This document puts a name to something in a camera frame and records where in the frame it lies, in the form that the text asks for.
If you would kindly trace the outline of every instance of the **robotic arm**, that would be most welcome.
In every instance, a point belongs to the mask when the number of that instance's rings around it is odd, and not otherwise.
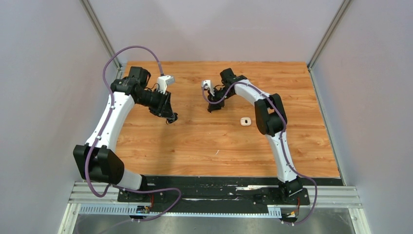
[[[291,170],[288,164],[295,169],[291,154],[288,149],[286,133],[283,133],[284,151],[281,144],[281,133],[283,130],[283,122],[277,113],[268,113],[268,108],[272,109],[268,100],[263,95],[269,97],[275,107],[282,115],[285,123],[287,123],[287,117],[282,105],[281,97],[278,94],[270,95],[265,93],[254,86],[252,88],[251,82],[243,75],[236,76],[230,68],[223,70],[220,73],[221,82],[223,87],[217,89],[214,87],[210,80],[204,80],[202,87],[204,90],[208,90],[208,111],[212,112],[220,110],[224,107],[225,99],[237,94],[245,98],[249,103],[255,107],[255,117],[258,130],[261,134],[265,135],[270,143],[271,150],[277,165],[277,176],[280,180],[280,187],[283,195],[286,197],[292,196],[302,190],[302,183],[298,175]]]
[[[158,88],[154,90],[146,88],[149,79],[150,73],[146,69],[132,67],[128,77],[116,79],[111,84],[114,105],[111,106],[111,96],[109,96],[108,104],[95,131],[85,145],[77,145],[73,150],[73,156],[83,179],[85,179],[87,154],[95,139],[99,138],[89,163],[90,179],[132,190],[146,189],[146,178],[125,169],[125,165],[114,152],[126,116],[135,104],[147,106],[153,115],[166,118],[167,124],[178,119],[178,114],[172,111],[170,104],[171,93],[166,91],[167,86],[175,82],[174,77],[169,75],[158,77]],[[99,137],[99,130],[105,124],[110,109],[112,109],[112,115]]]

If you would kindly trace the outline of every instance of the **white arm segment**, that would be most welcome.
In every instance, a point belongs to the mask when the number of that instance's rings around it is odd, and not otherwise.
[[[128,116],[129,111],[131,111],[135,102],[133,101],[132,96],[125,95],[125,93],[114,92],[114,110],[112,111],[111,117],[109,118],[108,124],[104,131],[102,132],[102,138],[96,144],[96,148],[101,148],[103,145],[106,145],[108,149],[115,152],[116,142],[119,137],[120,130],[122,129],[123,123],[125,122],[126,116]],[[94,140],[99,133],[100,128],[105,122],[106,116],[111,108],[111,96],[109,95],[108,104],[106,109],[103,112],[102,117],[100,118],[99,123],[96,126],[93,134],[86,141],[90,146],[93,144]],[[137,190],[141,186],[142,176],[130,172],[125,169],[121,181],[117,184],[118,186]]]
[[[117,138],[119,137],[120,130],[122,129],[123,122],[125,122],[126,116],[128,116],[129,111],[131,111],[135,102],[133,101],[132,96],[125,95],[125,93],[114,92],[114,110],[112,111],[111,117],[109,118],[108,124],[106,124],[105,129],[102,132],[102,138],[97,142],[96,147],[101,148],[103,145],[106,145],[108,149],[115,152]],[[86,141],[89,145],[92,145],[94,140],[99,133],[100,128],[105,122],[106,116],[111,108],[111,96],[109,95],[108,104],[106,105],[105,111],[103,112],[102,117],[100,118],[99,123],[96,126],[96,129]]]
[[[251,82],[247,79],[241,80],[243,83],[251,84]],[[254,105],[254,102],[259,99],[265,99],[261,94],[259,94],[256,90],[251,87],[248,87],[243,84],[236,84],[234,86],[235,93],[245,98],[249,103]],[[269,96],[268,93],[261,91],[267,97]],[[275,136],[265,135],[267,137],[268,142],[270,143],[272,154],[275,159],[275,163],[277,164],[277,177],[278,179],[285,183],[288,181],[292,181],[296,179],[297,174],[295,174],[289,168],[287,162],[285,161],[284,154],[282,152],[281,142],[280,142],[280,133],[278,132]],[[295,169],[293,160],[291,158],[290,150],[288,149],[287,144],[287,132],[282,135],[284,141],[284,149],[285,153],[287,154],[287,159],[290,162],[290,165]]]

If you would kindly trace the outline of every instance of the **wooden floor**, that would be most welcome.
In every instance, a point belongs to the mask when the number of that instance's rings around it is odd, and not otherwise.
[[[338,169],[304,62],[163,62],[176,83],[168,87],[179,119],[165,119],[135,105],[117,142],[116,154],[126,168],[144,175],[276,176],[266,138],[255,125],[254,107],[241,97],[225,101],[222,110],[207,111],[201,81],[220,84],[219,73],[231,67],[270,94],[280,94],[288,118],[287,139],[297,170],[313,177],[338,177]],[[129,62],[149,70],[156,82],[155,62]],[[240,125],[250,117],[251,126]]]

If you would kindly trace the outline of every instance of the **gray wall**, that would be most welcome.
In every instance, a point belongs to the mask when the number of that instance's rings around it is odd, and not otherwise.
[[[114,49],[161,60],[309,61],[342,0],[91,0]],[[153,60],[125,52],[127,60]]]
[[[77,0],[1,1],[0,32],[0,233],[56,233],[108,55]]]
[[[375,234],[413,229],[412,9],[353,1],[314,69],[342,175]]]

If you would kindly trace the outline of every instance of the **metal bracket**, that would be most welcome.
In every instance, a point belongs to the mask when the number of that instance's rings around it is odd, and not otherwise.
[[[349,209],[356,234],[371,234],[364,209]]]
[[[72,234],[76,225],[81,204],[67,204],[58,234]]]

